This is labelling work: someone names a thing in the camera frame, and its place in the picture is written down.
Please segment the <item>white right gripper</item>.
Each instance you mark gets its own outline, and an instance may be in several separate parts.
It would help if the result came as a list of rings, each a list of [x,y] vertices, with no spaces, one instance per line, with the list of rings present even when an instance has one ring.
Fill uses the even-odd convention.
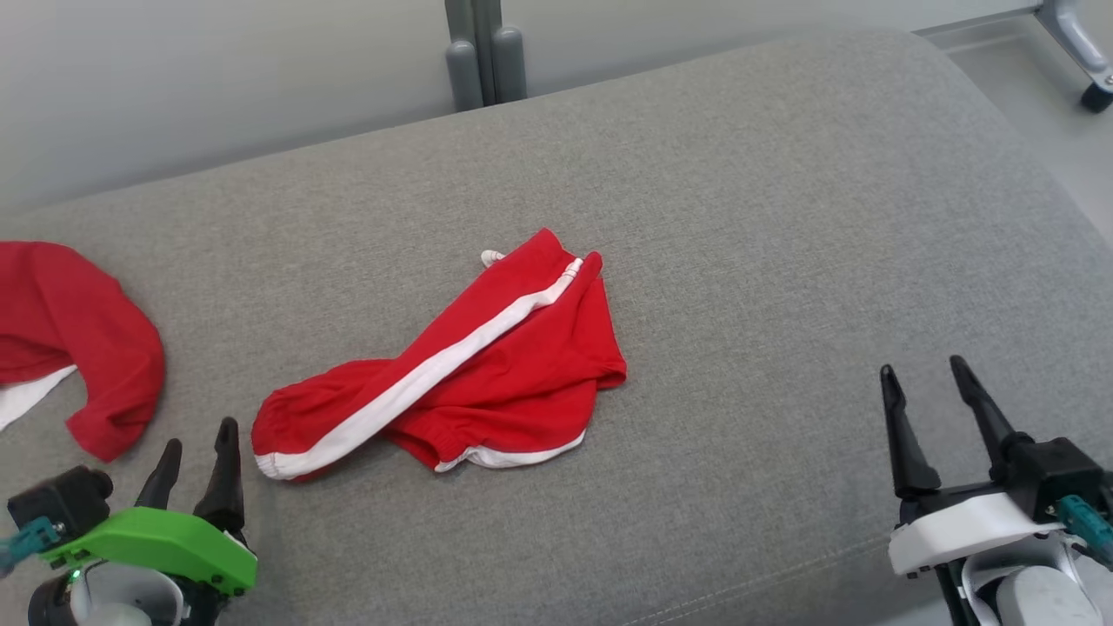
[[[951,356],[951,374],[963,403],[974,413],[989,456],[989,480],[1005,483],[1009,475],[1006,449],[1016,431],[958,354]],[[991,483],[940,489],[940,476],[923,454],[906,413],[905,392],[890,364],[880,369],[880,391],[893,488],[902,500],[898,525],[888,542],[888,559],[896,575],[918,573],[923,567],[945,565],[1064,528],[1055,515],[1030,513],[1014,502],[1013,496]]]

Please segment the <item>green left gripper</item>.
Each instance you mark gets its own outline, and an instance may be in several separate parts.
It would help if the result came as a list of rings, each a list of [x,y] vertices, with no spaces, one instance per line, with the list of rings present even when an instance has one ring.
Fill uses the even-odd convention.
[[[245,526],[239,428],[234,417],[223,417],[214,451],[210,480],[194,516],[167,510],[183,463],[183,441],[173,437],[144,481],[136,507],[108,516],[71,542],[45,550],[41,559],[51,568],[76,568],[91,560],[124,563],[207,583],[226,596],[252,590],[258,560],[226,534],[240,532]]]

